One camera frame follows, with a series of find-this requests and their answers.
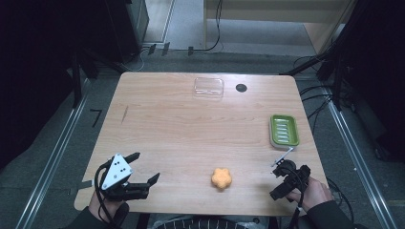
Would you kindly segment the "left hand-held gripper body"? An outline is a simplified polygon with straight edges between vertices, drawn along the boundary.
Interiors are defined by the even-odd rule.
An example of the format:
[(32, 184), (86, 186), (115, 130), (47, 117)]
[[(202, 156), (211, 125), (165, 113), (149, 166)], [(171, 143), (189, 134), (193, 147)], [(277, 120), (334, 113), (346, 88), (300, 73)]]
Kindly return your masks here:
[(95, 175), (96, 192), (110, 201), (126, 201), (132, 199), (147, 199), (149, 186), (146, 183), (130, 183), (128, 181), (134, 170), (125, 161), (125, 156), (115, 154), (102, 164)]

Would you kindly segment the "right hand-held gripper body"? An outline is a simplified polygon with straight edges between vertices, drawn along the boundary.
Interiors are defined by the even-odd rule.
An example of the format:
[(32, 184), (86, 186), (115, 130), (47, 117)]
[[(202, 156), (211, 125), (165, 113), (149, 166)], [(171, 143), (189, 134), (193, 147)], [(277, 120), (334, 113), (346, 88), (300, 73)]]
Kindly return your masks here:
[(302, 165), (300, 168), (297, 168), (292, 160), (286, 159), (286, 156), (292, 151), (293, 147), (288, 148), (284, 154), (273, 162), (272, 167), (275, 169), (280, 164), (287, 165), (288, 174), (283, 177), (284, 180), (279, 185), (287, 186), (289, 193), (294, 189), (298, 189), (301, 193), (304, 193), (308, 187), (310, 168), (307, 165)]

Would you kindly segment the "person's right hand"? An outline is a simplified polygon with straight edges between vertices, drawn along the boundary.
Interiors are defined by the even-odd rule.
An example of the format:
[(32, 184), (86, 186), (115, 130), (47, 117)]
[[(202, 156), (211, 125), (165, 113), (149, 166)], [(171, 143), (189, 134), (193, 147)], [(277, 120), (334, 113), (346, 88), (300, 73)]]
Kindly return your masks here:
[(301, 206), (306, 212), (321, 203), (334, 200), (328, 186), (312, 177), (309, 177), (308, 187), (304, 193), (291, 191), (287, 194), (287, 198), (301, 202)]

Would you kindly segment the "person's left hand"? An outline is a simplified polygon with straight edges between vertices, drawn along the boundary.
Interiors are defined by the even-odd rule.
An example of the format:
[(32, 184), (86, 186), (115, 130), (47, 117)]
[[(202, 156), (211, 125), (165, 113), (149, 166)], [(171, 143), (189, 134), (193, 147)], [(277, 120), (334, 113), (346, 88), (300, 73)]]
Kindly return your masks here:
[(88, 209), (96, 219), (104, 222), (110, 222), (122, 204), (123, 201), (110, 201), (108, 199), (104, 199), (102, 194), (93, 192)]

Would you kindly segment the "green soap dish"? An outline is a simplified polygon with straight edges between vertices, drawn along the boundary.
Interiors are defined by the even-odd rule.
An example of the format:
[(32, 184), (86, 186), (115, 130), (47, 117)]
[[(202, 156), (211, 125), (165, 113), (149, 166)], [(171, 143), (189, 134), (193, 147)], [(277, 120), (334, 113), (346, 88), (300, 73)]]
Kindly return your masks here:
[(275, 148), (287, 149), (300, 143), (296, 120), (291, 115), (274, 114), (269, 119), (270, 143)]

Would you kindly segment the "orange flower-shaped soap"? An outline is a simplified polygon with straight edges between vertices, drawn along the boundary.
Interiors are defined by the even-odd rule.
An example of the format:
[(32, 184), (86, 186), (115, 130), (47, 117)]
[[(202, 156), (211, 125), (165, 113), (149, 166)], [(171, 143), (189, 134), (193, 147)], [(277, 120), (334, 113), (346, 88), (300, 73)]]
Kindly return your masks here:
[(227, 168), (216, 168), (213, 171), (211, 182), (219, 189), (225, 189), (232, 183), (232, 176)]

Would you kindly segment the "person's striped clothing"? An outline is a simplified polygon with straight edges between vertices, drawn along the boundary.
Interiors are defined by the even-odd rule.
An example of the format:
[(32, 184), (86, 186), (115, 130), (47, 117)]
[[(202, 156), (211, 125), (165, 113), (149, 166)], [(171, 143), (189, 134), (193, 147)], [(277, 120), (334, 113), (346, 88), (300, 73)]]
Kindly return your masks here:
[(151, 229), (249, 229), (251, 223), (218, 217), (177, 217), (159, 220)]

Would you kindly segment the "black metal stand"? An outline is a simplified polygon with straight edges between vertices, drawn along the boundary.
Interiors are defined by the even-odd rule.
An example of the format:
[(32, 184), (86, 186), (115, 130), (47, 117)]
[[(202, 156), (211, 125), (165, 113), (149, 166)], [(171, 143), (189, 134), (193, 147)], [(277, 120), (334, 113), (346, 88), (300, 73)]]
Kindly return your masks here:
[(77, 108), (79, 102), (83, 97), (82, 87), (81, 87), (81, 75), (80, 72), (83, 71), (87, 78), (97, 78), (98, 69), (96, 67), (96, 62), (100, 62), (112, 69), (117, 73), (124, 73), (125, 70), (106, 57), (99, 53), (96, 53), (90, 49), (73, 48), (71, 54), (72, 62), (72, 79), (73, 79), (73, 92), (74, 92), (74, 103), (73, 107)]
[(337, 110), (340, 111), (340, 93), (345, 69), (344, 62), (347, 58), (350, 45), (361, 32), (360, 26), (366, 19), (369, 6), (370, 0), (356, 0), (348, 23), (344, 26), (337, 38), (331, 42), (330, 46), (324, 52), (315, 55), (307, 62), (298, 67), (294, 67), (292, 70), (281, 73), (281, 75), (295, 76), (309, 67), (321, 63), (321, 67), (316, 72), (316, 76), (319, 80), (325, 81), (334, 74), (331, 101)]

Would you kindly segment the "clear plastic container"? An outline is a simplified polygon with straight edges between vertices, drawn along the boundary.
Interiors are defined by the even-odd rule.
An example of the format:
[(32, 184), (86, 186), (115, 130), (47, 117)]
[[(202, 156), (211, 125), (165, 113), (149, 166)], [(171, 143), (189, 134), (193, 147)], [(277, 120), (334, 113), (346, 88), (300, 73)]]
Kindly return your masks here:
[(197, 77), (194, 81), (193, 95), (219, 99), (224, 96), (224, 81), (220, 78)]

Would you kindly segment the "black cabinet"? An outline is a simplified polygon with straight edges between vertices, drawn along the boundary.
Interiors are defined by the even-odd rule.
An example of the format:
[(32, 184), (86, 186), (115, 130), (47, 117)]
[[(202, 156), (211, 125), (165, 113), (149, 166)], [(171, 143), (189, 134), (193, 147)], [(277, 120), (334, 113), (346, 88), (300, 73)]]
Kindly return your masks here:
[(117, 41), (117, 61), (138, 56), (149, 24), (145, 0), (106, 0)]

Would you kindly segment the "light wooden desk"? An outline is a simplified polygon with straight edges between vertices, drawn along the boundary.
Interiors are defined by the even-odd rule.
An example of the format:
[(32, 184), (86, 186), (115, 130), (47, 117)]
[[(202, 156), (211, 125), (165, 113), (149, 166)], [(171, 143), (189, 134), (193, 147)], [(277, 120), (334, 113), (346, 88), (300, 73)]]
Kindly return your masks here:
[(324, 52), (357, 0), (223, 0), (222, 18), (303, 23), (317, 53)]

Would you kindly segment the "metal floor rail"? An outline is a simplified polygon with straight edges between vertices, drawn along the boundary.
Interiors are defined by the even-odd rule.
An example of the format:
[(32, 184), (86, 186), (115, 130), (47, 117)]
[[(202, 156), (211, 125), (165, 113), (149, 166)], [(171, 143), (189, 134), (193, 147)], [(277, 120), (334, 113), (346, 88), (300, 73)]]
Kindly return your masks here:
[(361, 150), (352, 135), (343, 113), (339, 112), (333, 104), (329, 104), (328, 107), (382, 229), (399, 229), (387, 201), (383, 197), (362, 156)]
[(53, 147), (53, 151), (48, 158), (39, 180), (34, 186), (34, 189), (28, 199), (21, 217), (15, 226), (15, 229), (31, 229), (37, 212), (42, 205), (43, 199), (49, 190), (51, 182), (53, 181), (55, 172), (62, 157), (64, 156), (70, 138), (75, 130), (75, 126), (83, 112), (91, 87), (92, 81), (90, 79), (85, 79), (81, 88), (82, 97), (79, 99), (77, 106), (70, 112), (69, 118)]

